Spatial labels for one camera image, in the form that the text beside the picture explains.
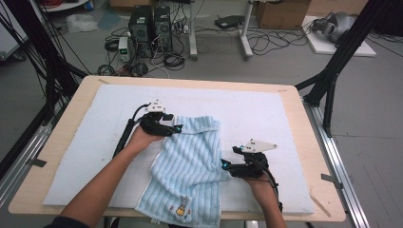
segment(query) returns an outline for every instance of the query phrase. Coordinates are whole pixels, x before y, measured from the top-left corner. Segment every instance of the black sleeve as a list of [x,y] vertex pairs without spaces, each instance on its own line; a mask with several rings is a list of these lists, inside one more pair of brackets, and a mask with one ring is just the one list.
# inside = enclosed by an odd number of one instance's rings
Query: black sleeve
[[89,228],[89,226],[79,220],[59,216],[50,225],[45,226],[45,228]]

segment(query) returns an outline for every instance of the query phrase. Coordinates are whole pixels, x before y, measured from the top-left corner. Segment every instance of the metal table leg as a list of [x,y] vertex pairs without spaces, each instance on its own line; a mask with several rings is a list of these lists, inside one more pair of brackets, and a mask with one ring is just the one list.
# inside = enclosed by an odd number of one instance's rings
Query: metal table leg
[[190,58],[192,60],[198,59],[198,49],[196,47],[196,35],[195,35],[195,19],[196,15],[193,15],[193,6],[195,5],[195,0],[190,0],[190,25],[189,25],[189,48],[190,48]]
[[251,12],[253,7],[253,1],[248,0],[245,12],[245,21],[243,23],[243,28],[240,30],[240,40],[242,41],[243,49],[245,50],[245,59],[249,59],[253,56],[252,49],[249,46],[248,39],[246,38],[246,32],[249,26],[249,19],[251,18]]

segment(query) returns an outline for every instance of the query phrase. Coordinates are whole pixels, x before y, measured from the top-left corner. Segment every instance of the forearm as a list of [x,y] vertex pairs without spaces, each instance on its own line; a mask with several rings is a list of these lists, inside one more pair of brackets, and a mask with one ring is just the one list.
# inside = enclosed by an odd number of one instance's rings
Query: forearm
[[267,207],[261,207],[261,210],[263,211],[267,228],[287,227],[284,218],[282,217],[282,213],[279,211],[276,203]]
[[107,208],[125,170],[136,153],[122,150],[97,174],[62,211],[61,216],[95,227]]
[[278,200],[272,185],[265,181],[265,177],[259,180],[249,180],[255,199],[263,211],[267,228],[287,227],[282,213],[278,209]]

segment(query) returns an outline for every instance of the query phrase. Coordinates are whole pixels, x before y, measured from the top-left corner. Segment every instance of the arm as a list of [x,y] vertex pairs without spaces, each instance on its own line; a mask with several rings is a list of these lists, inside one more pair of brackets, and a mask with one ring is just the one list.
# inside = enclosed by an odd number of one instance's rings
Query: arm
[[245,180],[252,188],[253,195],[259,203],[266,220],[267,228],[287,227],[281,212],[278,209],[277,199],[273,187],[263,175],[257,180]]
[[152,142],[162,138],[150,136],[138,126],[126,147],[71,200],[60,215],[95,227],[131,161]]

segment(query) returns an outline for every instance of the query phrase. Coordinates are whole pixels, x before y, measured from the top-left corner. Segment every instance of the human hand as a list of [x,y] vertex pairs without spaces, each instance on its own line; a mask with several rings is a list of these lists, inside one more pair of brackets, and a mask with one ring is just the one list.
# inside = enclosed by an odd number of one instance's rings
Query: human hand
[[129,150],[131,153],[137,155],[145,150],[151,143],[161,139],[163,139],[163,136],[149,135],[138,125],[126,144],[125,150]]

